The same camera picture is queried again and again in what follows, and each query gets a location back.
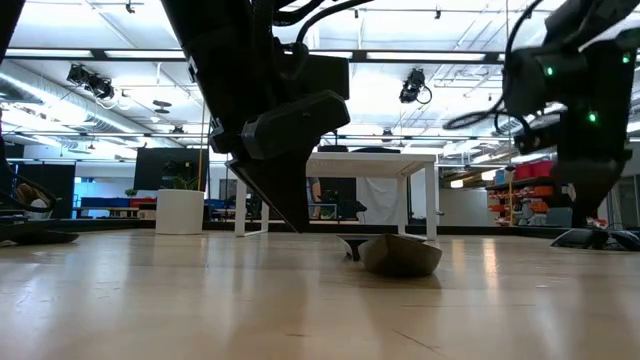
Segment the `white planter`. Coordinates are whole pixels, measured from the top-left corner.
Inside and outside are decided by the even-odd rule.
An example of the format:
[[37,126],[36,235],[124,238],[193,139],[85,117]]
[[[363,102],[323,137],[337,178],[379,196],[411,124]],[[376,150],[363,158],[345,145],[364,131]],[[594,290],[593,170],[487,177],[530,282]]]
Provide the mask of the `white planter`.
[[156,234],[201,234],[203,211],[204,193],[201,191],[159,190]]

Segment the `table leg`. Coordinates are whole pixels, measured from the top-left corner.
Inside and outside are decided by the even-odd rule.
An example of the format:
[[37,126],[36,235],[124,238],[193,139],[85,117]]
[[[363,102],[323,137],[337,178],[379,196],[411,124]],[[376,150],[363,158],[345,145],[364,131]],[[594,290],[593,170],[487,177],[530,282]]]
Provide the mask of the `table leg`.
[[438,235],[438,225],[436,214],[437,198],[438,198],[438,183],[435,181],[436,169],[434,163],[426,163],[424,166],[425,173],[425,194],[427,196],[427,240],[435,240]]
[[241,236],[247,237],[252,235],[258,235],[269,232],[269,205],[265,201],[262,202],[262,219],[260,220],[260,230],[242,234]]
[[[433,185],[436,188],[436,213],[440,213],[440,176],[434,171]],[[436,226],[440,226],[440,215],[436,216]]]
[[398,176],[396,181],[398,192],[398,202],[396,207],[398,234],[406,235],[407,218],[409,217],[407,214],[407,178],[404,176]]
[[244,224],[247,218],[247,185],[238,179],[236,189],[236,236],[244,236]]

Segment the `potted plant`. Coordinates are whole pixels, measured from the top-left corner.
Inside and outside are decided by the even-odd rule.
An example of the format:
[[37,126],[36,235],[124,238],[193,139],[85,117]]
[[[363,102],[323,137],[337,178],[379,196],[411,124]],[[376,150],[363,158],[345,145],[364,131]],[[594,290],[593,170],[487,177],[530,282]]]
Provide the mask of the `potted plant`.
[[320,218],[322,220],[331,220],[334,216],[335,211],[331,207],[323,207],[322,210],[320,210]]
[[195,235],[202,233],[204,192],[198,177],[173,178],[173,189],[160,189],[156,210],[156,234]]
[[128,198],[132,198],[132,197],[138,195],[138,190],[136,190],[136,189],[127,189],[127,190],[124,191],[124,194]]

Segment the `white curtain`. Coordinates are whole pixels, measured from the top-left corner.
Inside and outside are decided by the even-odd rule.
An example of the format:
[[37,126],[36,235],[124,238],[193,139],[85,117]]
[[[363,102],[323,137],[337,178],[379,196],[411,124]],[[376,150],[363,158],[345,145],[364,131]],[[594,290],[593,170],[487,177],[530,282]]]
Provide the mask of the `white curtain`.
[[367,207],[358,213],[361,224],[396,225],[398,189],[395,179],[357,178],[356,197]]

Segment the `green plant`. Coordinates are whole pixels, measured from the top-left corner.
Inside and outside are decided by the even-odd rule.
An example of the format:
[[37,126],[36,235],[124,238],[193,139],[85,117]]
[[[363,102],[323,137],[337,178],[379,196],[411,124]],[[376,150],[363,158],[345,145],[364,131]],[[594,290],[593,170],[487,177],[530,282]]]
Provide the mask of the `green plant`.
[[124,194],[127,197],[134,197],[134,196],[138,195],[138,190],[136,190],[136,189],[127,189],[127,190],[124,191]]
[[199,177],[194,177],[191,180],[185,180],[181,176],[176,176],[173,178],[173,188],[175,190],[198,190],[198,179]]
[[320,209],[320,216],[323,219],[332,219],[335,214],[335,210],[331,207],[323,207]]

